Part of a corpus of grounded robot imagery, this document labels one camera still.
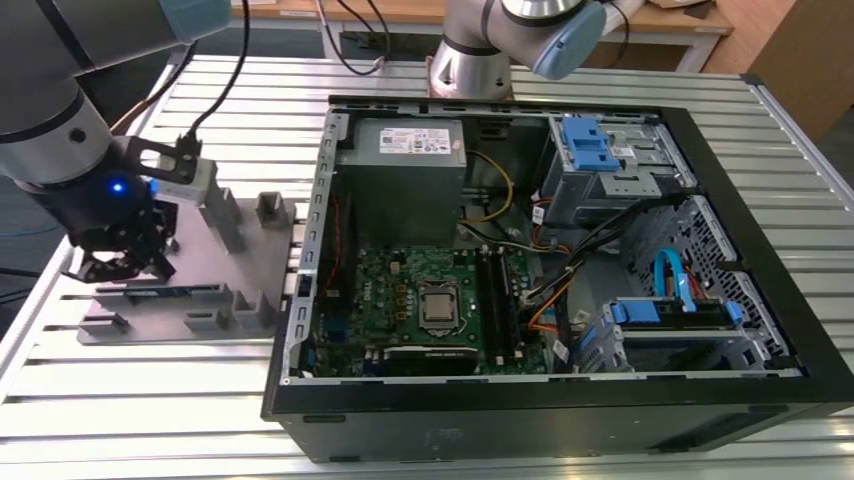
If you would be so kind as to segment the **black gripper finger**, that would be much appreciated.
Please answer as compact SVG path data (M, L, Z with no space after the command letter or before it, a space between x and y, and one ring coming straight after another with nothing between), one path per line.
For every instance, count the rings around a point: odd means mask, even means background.
M132 279L138 262L130 256L127 231L118 227L91 229L68 234L71 245L83 251L76 271L62 274L83 283L104 283Z
M130 257L135 269L168 280L175 267L167 259L167 247L175 236L178 206L148 199L139 213L132 217L134 232L130 234Z

